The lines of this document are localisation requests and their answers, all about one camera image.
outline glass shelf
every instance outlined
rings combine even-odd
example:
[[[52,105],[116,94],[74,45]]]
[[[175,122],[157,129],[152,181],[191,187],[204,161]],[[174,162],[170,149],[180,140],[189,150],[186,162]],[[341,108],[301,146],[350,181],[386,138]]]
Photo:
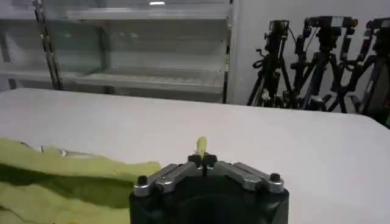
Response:
[[[119,88],[163,89],[202,93],[222,93],[224,75],[220,71],[134,67],[108,69],[75,79],[78,84]]]

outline screw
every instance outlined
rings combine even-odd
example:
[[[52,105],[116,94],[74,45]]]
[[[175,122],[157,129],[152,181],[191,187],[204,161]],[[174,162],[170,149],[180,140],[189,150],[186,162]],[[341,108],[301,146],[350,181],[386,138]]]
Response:
[[[269,179],[270,179],[272,182],[279,182],[279,181],[280,181],[280,175],[279,175],[279,173],[272,173],[272,174],[269,176]]]
[[[137,179],[137,183],[140,186],[144,186],[147,184],[147,176],[139,176]]]

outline cable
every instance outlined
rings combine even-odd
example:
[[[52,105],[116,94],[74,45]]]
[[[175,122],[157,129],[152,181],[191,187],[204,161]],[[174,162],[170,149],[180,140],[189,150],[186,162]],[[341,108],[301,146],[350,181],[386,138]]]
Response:
[[[297,44],[297,39],[295,39],[295,35],[294,35],[293,31],[290,29],[290,27],[288,27],[288,31],[291,33],[291,36],[294,39],[294,43]]]
[[[315,34],[317,33],[317,30],[318,30],[318,27],[316,28],[316,30],[315,30],[314,33],[312,34],[312,36],[311,36],[311,38],[310,38],[310,41],[309,41],[309,43],[308,43],[307,46],[306,46],[305,51],[307,51],[307,49],[309,49],[309,46],[310,46],[310,44],[311,44],[311,41],[313,40]]]

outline small yellow object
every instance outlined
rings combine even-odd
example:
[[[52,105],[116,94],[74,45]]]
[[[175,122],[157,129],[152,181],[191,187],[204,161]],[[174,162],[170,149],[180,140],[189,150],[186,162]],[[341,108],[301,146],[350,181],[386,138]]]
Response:
[[[202,136],[197,139],[196,142],[196,152],[202,157],[206,154],[207,151],[207,138]]]

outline white wall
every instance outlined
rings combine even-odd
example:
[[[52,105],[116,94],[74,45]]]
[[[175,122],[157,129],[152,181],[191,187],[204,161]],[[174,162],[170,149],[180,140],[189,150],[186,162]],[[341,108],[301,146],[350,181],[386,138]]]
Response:
[[[263,34],[268,31],[269,21],[273,19],[288,19],[295,36],[302,33],[303,21],[308,16],[339,15],[352,16],[359,19],[355,35],[352,38],[349,58],[355,59],[360,51],[361,42],[366,23],[373,18],[390,17],[389,0],[353,1],[353,0],[237,0],[239,1],[238,34],[236,41],[236,63],[233,67],[232,76],[229,80],[229,102],[245,104],[257,78],[252,63],[259,59],[255,52],[256,48],[264,48]],[[318,40],[314,38],[309,50],[308,57],[311,60],[313,51],[318,48]],[[294,55],[294,42],[289,35],[285,60],[287,67],[296,61]],[[290,80],[294,73],[289,69]],[[366,75],[360,80],[356,91],[362,96],[367,83]],[[321,89],[321,94],[328,93],[332,83],[332,74],[326,73]]]

